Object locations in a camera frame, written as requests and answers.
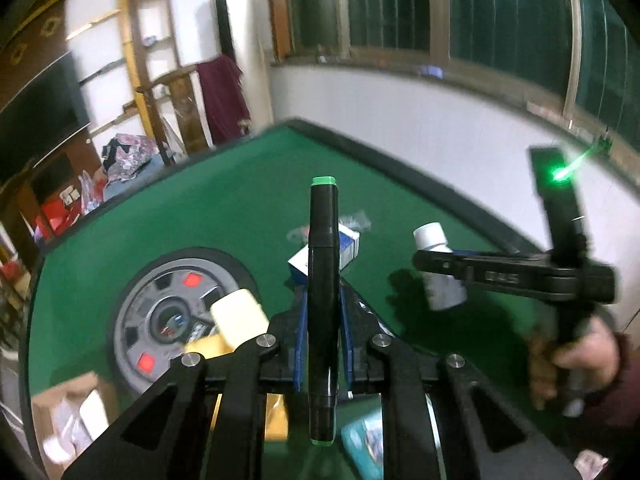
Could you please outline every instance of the plastic bottle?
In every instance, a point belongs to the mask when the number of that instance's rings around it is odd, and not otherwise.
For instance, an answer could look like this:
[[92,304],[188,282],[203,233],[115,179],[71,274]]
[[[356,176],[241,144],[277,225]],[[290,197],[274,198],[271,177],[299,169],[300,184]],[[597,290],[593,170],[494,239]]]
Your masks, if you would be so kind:
[[[418,250],[450,253],[447,237],[438,222],[418,227],[414,231],[415,248]],[[466,301],[466,288],[453,276],[422,272],[424,291],[431,310],[446,310]]]

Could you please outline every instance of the red square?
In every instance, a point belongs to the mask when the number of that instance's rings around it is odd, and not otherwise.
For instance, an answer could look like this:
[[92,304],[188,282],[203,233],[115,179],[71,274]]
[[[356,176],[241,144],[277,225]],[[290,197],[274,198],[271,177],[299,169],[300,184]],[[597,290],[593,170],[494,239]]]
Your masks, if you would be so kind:
[[138,359],[138,368],[145,374],[150,374],[154,370],[156,360],[147,353],[143,353]]
[[194,286],[200,285],[201,281],[202,281],[202,276],[200,276],[199,274],[196,274],[195,272],[190,272],[189,274],[187,274],[187,277],[184,280],[182,280],[182,282],[184,283],[184,286],[188,286],[189,288],[193,288]]

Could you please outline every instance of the table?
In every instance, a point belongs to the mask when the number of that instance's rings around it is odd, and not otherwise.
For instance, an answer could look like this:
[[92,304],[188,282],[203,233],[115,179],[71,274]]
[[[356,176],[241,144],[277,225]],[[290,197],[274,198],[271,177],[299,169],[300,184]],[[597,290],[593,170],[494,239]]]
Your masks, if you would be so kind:
[[[431,312],[412,269],[412,232],[437,221],[453,248],[535,247],[428,176],[303,121],[274,126],[167,170],[57,240],[34,290],[21,353],[28,372],[23,397],[90,370],[112,378],[106,337],[116,298],[145,264],[180,248],[207,246],[232,254],[257,282],[267,316],[287,310],[293,299],[287,260],[299,248],[287,233],[308,224],[310,183],[324,174],[336,178],[340,213],[364,211],[371,222],[343,277],[394,333],[417,349],[464,354],[532,415],[520,334],[534,325],[536,302],[469,290],[462,306]],[[124,394],[122,399],[130,402]],[[338,426],[376,405],[373,399],[341,407]],[[296,406],[289,410],[290,439],[265,444],[264,477],[356,478],[341,446],[311,446],[305,413]],[[554,426],[544,416],[536,422],[544,430]]]

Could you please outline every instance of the metal screw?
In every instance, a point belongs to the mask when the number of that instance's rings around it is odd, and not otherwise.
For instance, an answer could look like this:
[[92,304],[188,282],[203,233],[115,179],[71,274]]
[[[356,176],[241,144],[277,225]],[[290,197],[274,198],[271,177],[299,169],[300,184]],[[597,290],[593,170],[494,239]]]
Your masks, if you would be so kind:
[[465,358],[462,357],[462,355],[451,354],[449,357],[447,357],[447,364],[451,368],[462,368],[466,364],[466,361]]
[[388,336],[387,334],[376,334],[371,339],[371,342],[375,346],[384,348],[385,346],[389,346],[391,344],[391,336]]
[[276,344],[276,338],[271,334],[261,334],[255,338],[255,342],[257,342],[259,346],[270,348]]
[[188,354],[184,354],[180,359],[180,362],[188,367],[195,366],[200,362],[200,354],[197,352],[189,352]]

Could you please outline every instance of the person's hand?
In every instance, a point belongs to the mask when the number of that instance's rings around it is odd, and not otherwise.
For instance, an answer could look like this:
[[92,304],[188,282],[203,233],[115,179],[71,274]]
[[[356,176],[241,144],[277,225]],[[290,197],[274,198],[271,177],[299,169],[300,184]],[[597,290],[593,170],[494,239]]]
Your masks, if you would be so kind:
[[599,317],[591,317],[590,332],[577,342],[556,348],[553,341],[535,335],[529,343],[529,387],[537,410],[557,394],[558,367],[587,372],[587,387],[601,390],[618,373],[620,352],[613,332]]

